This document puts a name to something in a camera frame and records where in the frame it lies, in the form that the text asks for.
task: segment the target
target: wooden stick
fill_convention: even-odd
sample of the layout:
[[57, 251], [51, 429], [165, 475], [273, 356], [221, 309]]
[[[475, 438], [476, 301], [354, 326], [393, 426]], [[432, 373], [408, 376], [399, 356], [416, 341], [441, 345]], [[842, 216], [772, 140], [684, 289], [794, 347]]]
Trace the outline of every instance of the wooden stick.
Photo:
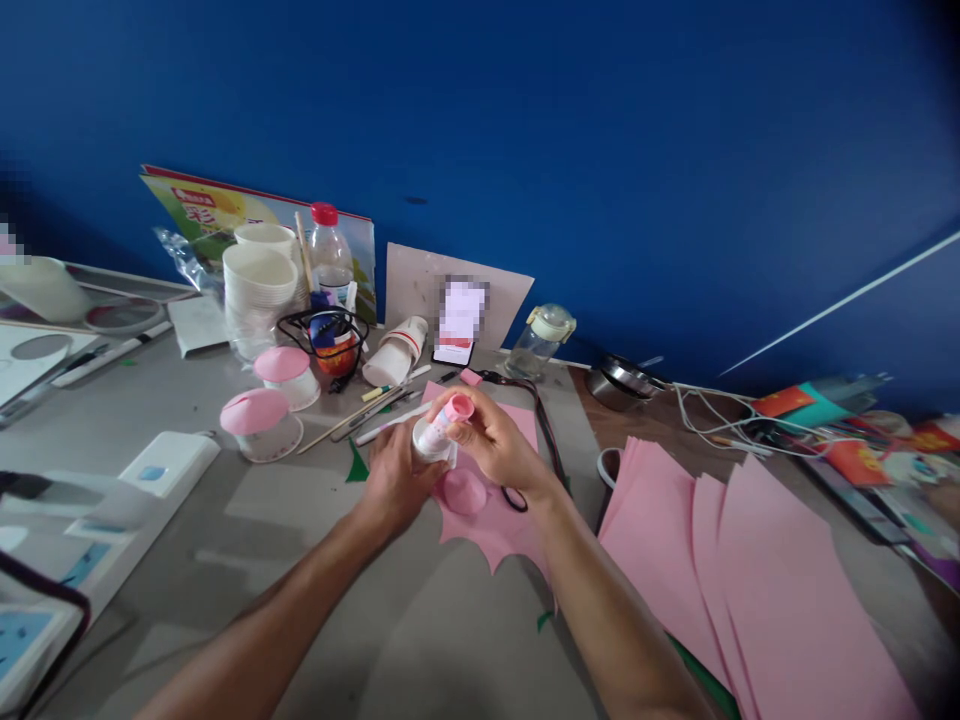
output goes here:
[[313, 267], [310, 265], [310, 247], [307, 245], [306, 235], [303, 234], [303, 218], [300, 217], [299, 210], [293, 216], [297, 219], [297, 240], [300, 241], [300, 253], [303, 255], [303, 271], [307, 274], [307, 289], [310, 292], [316, 292], [317, 288], [313, 284]]
[[371, 410], [375, 405], [382, 405], [384, 401], [393, 399], [394, 397], [396, 397], [397, 391], [401, 390], [403, 387], [404, 385], [397, 385], [395, 388], [391, 388], [390, 390], [387, 390], [387, 392], [385, 392], [380, 397], [374, 398], [370, 402], [366, 403], [363, 407], [361, 407], [359, 410], [353, 413], [353, 415], [348, 415], [343, 420], [341, 420], [336, 425], [334, 425], [332, 428], [330, 428], [325, 433], [323, 433], [323, 435], [318, 437], [316, 440], [313, 440], [312, 442], [308, 443], [307, 445], [304, 445], [302, 448], [297, 450], [297, 455], [303, 455], [307, 450], [312, 448], [314, 445], [316, 445], [319, 442], [323, 442], [328, 437], [333, 435], [333, 433], [335, 433], [337, 430], [339, 430], [344, 425], [346, 425], [348, 422], [360, 417], [363, 413], [367, 412], [368, 410]]
[[0, 325], [11, 325], [13, 327], [28, 327], [36, 328], [37, 330], [49, 330], [51, 334], [55, 335], [61, 332], [75, 332], [81, 333], [82, 335], [98, 335], [94, 330], [90, 330], [85, 327], [64, 327], [63, 325], [41, 325], [40, 323], [25, 323], [19, 322], [18, 320], [0, 320]]

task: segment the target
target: green paper scrap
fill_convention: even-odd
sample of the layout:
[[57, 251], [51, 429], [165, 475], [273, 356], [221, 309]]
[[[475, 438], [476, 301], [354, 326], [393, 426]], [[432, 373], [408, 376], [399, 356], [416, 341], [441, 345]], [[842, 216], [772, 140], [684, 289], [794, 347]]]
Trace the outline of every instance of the green paper scrap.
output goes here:
[[736, 698], [710, 674], [709, 670], [700, 664], [700, 661], [697, 660], [689, 650], [677, 642], [677, 639], [673, 637], [673, 635], [667, 633], [667, 637], [670, 638], [673, 647], [680, 654], [680, 657], [683, 659], [683, 664], [687, 666], [687, 670], [706, 688], [707, 693], [716, 701], [724, 716], [730, 718], [730, 720], [742, 720]]
[[360, 457], [360, 451], [353, 444], [353, 438], [350, 438], [350, 449], [353, 451], [353, 465], [350, 466], [350, 473], [347, 475], [346, 482], [366, 482], [370, 477], [370, 471], [367, 470], [366, 463]]
[[553, 617], [553, 610], [547, 610], [543, 615], [537, 618], [537, 633], [543, 630], [543, 626], [547, 624], [547, 620]]

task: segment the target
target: table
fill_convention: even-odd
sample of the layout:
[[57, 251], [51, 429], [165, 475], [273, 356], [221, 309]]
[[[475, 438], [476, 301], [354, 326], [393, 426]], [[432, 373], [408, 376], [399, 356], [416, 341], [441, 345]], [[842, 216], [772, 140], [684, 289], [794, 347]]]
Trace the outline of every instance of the table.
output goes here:
[[[259, 386], [226, 349], [181, 360], [172, 334], [128, 357], [136, 365], [94, 374], [0, 433], [4, 465], [115, 474], [163, 430], [219, 430], [223, 404]], [[493, 368], [502, 359], [477, 351], [473, 366]], [[428, 377], [448, 371], [435, 366]], [[357, 383], [301, 413], [305, 439], [357, 407], [366, 389]], [[531, 407], [522, 390], [484, 389], [500, 402]], [[660, 442], [688, 471], [721, 480], [738, 456], [681, 432], [668, 397], [640, 412], [610, 413], [586, 394], [579, 370], [560, 365], [549, 366], [541, 392], [574, 499], [591, 526], [604, 496], [598, 449], [622, 446], [628, 433]], [[85, 638], [65, 686], [40, 717], [130, 717], [362, 492], [343, 482], [351, 464], [346, 443], [325, 441], [302, 456], [251, 466], [232, 438], [221, 432], [220, 440], [224, 451]], [[871, 545], [792, 464], [777, 458], [770, 467], [830, 522], [881, 639], [918, 702], [929, 707], [957, 654], [917, 578], [891, 551]], [[439, 545], [440, 528], [439, 509], [428, 503], [361, 575], [304, 660], [277, 718], [312, 717], [318, 709], [333, 718], [604, 716], [562, 620], [537, 632], [537, 618], [553, 603], [532, 563], [507, 558], [491, 577], [472, 543]]]

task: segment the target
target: water bottle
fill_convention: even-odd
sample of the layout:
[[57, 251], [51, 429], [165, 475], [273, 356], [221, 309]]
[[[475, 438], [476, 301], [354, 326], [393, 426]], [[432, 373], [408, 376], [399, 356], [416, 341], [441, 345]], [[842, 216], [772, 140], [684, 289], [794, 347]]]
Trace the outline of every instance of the water bottle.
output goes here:
[[333, 293], [341, 305], [347, 301], [348, 285], [353, 280], [353, 255], [338, 229], [340, 214], [330, 203], [310, 206], [314, 228], [310, 233], [310, 264], [314, 284]]

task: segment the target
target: blue wall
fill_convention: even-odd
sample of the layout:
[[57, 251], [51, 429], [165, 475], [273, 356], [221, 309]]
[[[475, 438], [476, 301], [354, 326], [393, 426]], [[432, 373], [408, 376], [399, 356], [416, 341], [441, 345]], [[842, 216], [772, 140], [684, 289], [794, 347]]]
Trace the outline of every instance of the blue wall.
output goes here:
[[[0, 158], [28, 240], [80, 262], [174, 277], [150, 162], [373, 217], [381, 301], [387, 242], [463, 257], [713, 384], [960, 221], [947, 42], [906, 0], [16, 5]], [[931, 263], [897, 286], [916, 347], [850, 335], [905, 321], [891, 287], [724, 382], [887, 369], [960, 406], [927, 360], [956, 293], [924, 280], [958, 253]]]

